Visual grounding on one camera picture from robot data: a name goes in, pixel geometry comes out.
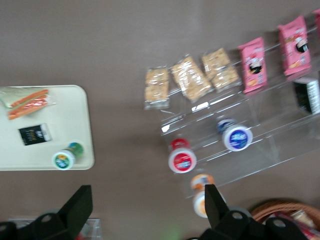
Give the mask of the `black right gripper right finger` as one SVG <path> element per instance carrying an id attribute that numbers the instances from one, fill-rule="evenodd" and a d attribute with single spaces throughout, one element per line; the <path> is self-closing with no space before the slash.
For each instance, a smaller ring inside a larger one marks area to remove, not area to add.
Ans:
<path id="1" fill-rule="evenodd" d="M 265 224 L 247 216 L 241 210 L 230 210 L 214 184 L 204 187 L 205 211 L 210 228 L 200 240 L 306 240 L 307 237 L 292 221 L 268 218 Z"/>

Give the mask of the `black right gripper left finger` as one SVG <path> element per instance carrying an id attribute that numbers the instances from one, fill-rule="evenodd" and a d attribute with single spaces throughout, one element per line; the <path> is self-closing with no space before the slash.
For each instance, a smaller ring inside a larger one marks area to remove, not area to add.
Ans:
<path id="1" fill-rule="evenodd" d="M 75 240 L 93 211 L 92 187 L 82 185 L 57 213 L 46 213 L 17 228 L 12 221 L 0 223 L 2 240 Z"/>

